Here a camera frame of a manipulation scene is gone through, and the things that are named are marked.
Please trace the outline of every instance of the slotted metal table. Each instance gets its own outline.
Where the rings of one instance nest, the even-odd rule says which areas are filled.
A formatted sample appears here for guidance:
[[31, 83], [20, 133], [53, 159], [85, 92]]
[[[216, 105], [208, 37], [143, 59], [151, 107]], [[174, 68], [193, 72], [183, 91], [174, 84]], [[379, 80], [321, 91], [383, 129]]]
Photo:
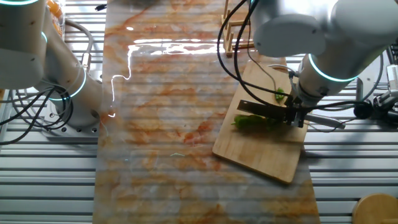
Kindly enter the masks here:
[[[67, 1], [67, 18], [88, 28], [94, 36], [91, 76], [101, 79], [106, 10], [105, 1]], [[78, 58], [88, 43], [85, 35], [68, 28], [65, 42]], [[303, 55], [288, 57], [297, 68]], [[375, 75], [379, 62], [371, 68]], [[323, 103], [355, 98], [355, 83]], [[352, 110], [328, 113], [350, 119]], [[14, 139], [27, 128], [21, 119], [10, 123], [0, 138]], [[91, 223], [96, 168], [96, 139], [49, 141], [41, 129], [33, 129], [17, 144], [0, 151], [0, 224]], [[351, 223], [356, 202], [384, 192], [398, 197], [397, 130], [376, 121], [353, 121], [345, 130], [319, 133], [310, 128], [305, 150], [322, 223]]]

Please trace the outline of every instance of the green pepper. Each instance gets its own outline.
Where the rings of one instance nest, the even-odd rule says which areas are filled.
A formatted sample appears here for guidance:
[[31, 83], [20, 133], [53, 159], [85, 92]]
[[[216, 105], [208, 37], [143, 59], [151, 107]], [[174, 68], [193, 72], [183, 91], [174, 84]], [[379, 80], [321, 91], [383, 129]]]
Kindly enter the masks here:
[[268, 131], [272, 131], [280, 123], [280, 121], [276, 119], [263, 118], [261, 116], [253, 114], [249, 116], [237, 115], [235, 116], [234, 121], [235, 122], [232, 123], [232, 125], [235, 125], [238, 129], [243, 129], [255, 125], [263, 125]]
[[[284, 90], [282, 88], [278, 88], [277, 89], [278, 93], [284, 93]], [[282, 100], [284, 100], [285, 96], [284, 95], [279, 95], [279, 94], [275, 94], [275, 99], [278, 103], [282, 102]]]

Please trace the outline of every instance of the robotic arm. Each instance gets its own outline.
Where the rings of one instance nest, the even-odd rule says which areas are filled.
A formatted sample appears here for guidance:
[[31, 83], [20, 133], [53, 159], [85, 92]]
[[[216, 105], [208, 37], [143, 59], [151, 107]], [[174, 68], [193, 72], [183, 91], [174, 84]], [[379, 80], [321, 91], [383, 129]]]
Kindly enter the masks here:
[[[59, 36], [46, 0], [0, 0], [0, 88], [62, 86], [75, 105], [68, 124], [84, 127], [98, 122], [102, 100], [88, 72]], [[63, 110], [58, 94], [50, 100]]]
[[396, 40], [398, 3], [259, 0], [251, 14], [251, 24], [255, 30], [254, 46], [260, 54], [306, 54], [287, 105], [293, 108], [294, 115], [285, 117], [288, 123], [299, 120], [298, 126], [302, 126], [308, 111], [296, 113], [300, 110], [294, 108], [311, 108], [323, 97], [339, 93]]

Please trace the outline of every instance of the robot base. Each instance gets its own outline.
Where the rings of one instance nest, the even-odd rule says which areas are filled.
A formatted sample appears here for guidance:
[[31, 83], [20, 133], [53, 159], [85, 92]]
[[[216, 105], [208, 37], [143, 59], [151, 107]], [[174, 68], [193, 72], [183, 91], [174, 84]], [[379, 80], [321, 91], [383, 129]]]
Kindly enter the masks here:
[[[56, 111], [55, 105], [49, 103], [45, 110], [45, 120], [55, 122], [59, 117], [54, 115], [52, 111]], [[65, 125], [64, 127], [46, 131], [43, 129], [42, 133], [47, 138], [54, 141], [81, 141], [81, 142], [97, 142], [98, 133], [100, 131], [100, 124], [96, 123], [85, 127], [72, 127]]]

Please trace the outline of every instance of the marble-patterned mat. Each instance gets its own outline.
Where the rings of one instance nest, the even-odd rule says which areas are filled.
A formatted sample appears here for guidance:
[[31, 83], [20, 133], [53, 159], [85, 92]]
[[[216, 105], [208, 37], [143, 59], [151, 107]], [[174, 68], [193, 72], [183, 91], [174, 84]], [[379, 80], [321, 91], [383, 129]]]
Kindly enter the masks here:
[[305, 158], [283, 185], [211, 153], [237, 86], [216, 58], [223, 8], [108, 2], [94, 224], [319, 223]]

